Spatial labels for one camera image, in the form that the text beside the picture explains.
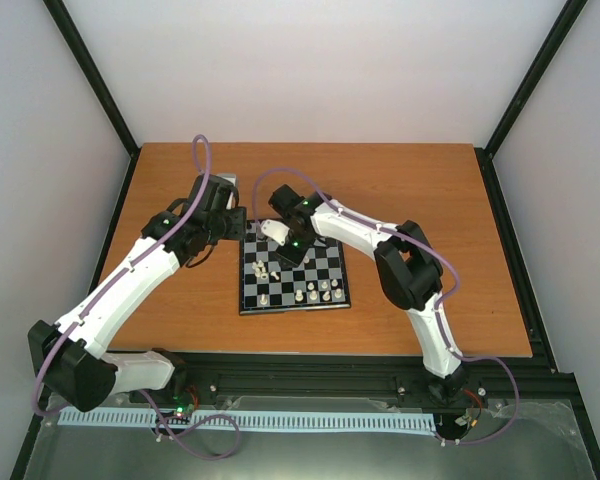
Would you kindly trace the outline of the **black and grey chessboard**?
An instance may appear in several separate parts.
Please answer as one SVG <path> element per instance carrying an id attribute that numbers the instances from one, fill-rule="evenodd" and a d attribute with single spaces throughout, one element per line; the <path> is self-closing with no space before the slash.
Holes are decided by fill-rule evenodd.
<path id="1" fill-rule="evenodd" d="M 352 304 L 343 245 L 333 239 L 316 241 L 307 252 L 304 262 L 296 268 L 283 268 L 275 257 L 277 243 L 259 234 L 254 222 L 247 224 L 246 235 L 239 246 L 239 296 L 241 315 L 282 313 L 301 310 L 344 309 Z M 277 280 L 270 272 L 278 272 Z M 331 286 L 338 280 L 343 296 L 334 297 L 337 288 Z M 322 290 L 321 283 L 327 281 L 329 288 Z M 313 282 L 318 301 L 311 302 L 307 284 Z M 304 301 L 295 300 L 297 290 L 304 292 Z M 331 300 L 325 302 L 323 293 L 329 291 Z M 262 294 L 268 296 L 266 306 L 260 304 Z"/>

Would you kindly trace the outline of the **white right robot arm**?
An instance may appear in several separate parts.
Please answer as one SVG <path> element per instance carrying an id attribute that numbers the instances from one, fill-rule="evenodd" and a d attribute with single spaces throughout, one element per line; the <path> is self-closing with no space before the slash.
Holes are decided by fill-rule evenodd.
<path id="1" fill-rule="evenodd" d="M 381 222 L 351 210 L 328 195 L 297 194 L 279 187 L 269 206 L 281 217 L 266 220 L 260 231 L 278 244 L 286 266 L 298 266 L 318 238 L 333 239 L 371 258 L 387 300 L 404 311 L 422 350 L 432 399 L 448 405 L 462 389 L 465 374 L 442 301 L 443 268 L 420 226 Z"/>

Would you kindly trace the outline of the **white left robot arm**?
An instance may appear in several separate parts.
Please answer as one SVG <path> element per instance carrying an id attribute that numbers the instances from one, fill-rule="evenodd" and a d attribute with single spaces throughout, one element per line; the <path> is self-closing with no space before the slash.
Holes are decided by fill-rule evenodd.
<path id="1" fill-rule="evenodd" d="M 205 261 L 221 240 L 243 239 L 246 210 L 234 174 L 200 175 L 191 193 L 153 216 L 124 260 L 82 302 L 53 324 L 28 332 L 36 385 L 81 412 L 108 397 L 154 390 L 166 402 L 188 390 L 185 363 L 164 349 L 111 353 L 119 329 L 162 282 Z"/>

